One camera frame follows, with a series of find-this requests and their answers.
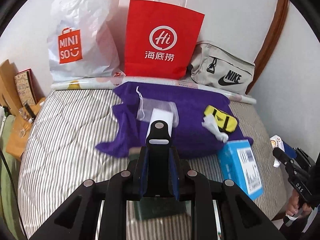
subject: purple towel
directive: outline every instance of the purple towel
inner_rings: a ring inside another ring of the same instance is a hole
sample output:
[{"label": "purple towel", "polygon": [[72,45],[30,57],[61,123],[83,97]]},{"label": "purple towel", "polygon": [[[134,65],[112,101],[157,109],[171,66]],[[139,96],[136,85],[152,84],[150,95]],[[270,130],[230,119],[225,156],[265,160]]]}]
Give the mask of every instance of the purple towel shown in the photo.
[{"label": "purple towel", "polygon": [[[224,144],[206,128],[202,127],[204,110],[212,105],[233,116],[229,108],[229,99],[222,94],[193,88],[127,82],[113,91],[123,103],[113,106],[113,114],[118,119],[119,131],[113,142],[99,143],[96,148],[101,152],[115,157],[127,157],[131,147],[146,145],[148,122],[138,121],[137,111],[139,96],[136,88],[144,98],[152,98],[176,103],[179,114],[179,125],[172,129],[172,145],[177,148],[180,158],[190,159],[215,154]],[[245,138],[237,126],[229,134],[229,140]]]}]

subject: blue box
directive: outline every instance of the blue box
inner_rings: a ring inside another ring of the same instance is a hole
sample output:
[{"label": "blue box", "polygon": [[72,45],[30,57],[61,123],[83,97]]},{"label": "blue box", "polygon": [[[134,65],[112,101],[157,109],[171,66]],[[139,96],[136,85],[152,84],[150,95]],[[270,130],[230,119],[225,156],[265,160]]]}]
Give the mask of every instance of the blue box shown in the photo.
[{"label": "blue box", "polygon": [[229,141],[218,152],[223,179],[232,179],[252,200],[263,194],[262,180],[248,140]]}]

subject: white wall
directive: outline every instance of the white wall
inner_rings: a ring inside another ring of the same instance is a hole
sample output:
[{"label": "white wall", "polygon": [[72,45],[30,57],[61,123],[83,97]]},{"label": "white wall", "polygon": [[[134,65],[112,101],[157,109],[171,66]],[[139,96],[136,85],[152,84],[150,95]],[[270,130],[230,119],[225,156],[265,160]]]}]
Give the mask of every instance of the white wall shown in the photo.
[{"label": "white wall", "polygon": [[[31,68],[45,95],[52,78],[46,39],[53,0],[28,0],[0,38],[0,61],[9,59],[19,71]],[[162,0],[178,3],[178,0]],[[277,0],[188,0],[187,7],[205,14],[199,40],[212,40],[230,53],[253,62],[268,32]],[[109,26],[123,60],[129,0],[120,0]]]},{"label": "white wall", "polygon": [[250,93],[269,135],[314,160],[320,151],[319,60],[320,43],[291,4],[276,49]]}]

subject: yellow package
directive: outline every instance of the yellow package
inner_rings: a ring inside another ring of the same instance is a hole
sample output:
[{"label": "yellow package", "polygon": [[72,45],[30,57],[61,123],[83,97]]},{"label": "yellow package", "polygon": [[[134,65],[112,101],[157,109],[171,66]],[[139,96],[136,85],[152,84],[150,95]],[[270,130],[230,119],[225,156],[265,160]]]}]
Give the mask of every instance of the yellow package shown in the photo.
[{"label": "yellow package", "polygon": [[217,122],[220,132],[233,132],[237,125],[237,119],[233,116],[215,108],[214,106],[207,106],[204,115],[212,114]]}]

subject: hi logo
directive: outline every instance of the hi logo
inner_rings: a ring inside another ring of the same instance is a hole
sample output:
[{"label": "hi logo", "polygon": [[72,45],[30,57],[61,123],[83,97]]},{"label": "hi logo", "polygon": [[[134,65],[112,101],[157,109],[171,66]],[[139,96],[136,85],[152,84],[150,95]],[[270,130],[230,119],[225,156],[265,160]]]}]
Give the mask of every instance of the hi logo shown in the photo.
[{"label": "hi logo", "polygon": [[152,30],[149,41],[157,50],[168,50],[177,43],[177,33],[171,27],[162,25]]},{"label": "hi logo", "polygon": [[60,56],[59,64],[82,59],[80,30],[73,31],[71,28],[63,29],[62,35],[58,36],[58,46]]},{"label": "hi logo", "polygon": [[221,77],[219,80],[218,80],[218,84],[221,85],[221,86],[229,86],[229,85],[236,85],[236,84],[242,84],[242,83],[239,83],[239,80],[242,76],[236,72],[233,72],[232,70],[229,70],[228,74]]}]

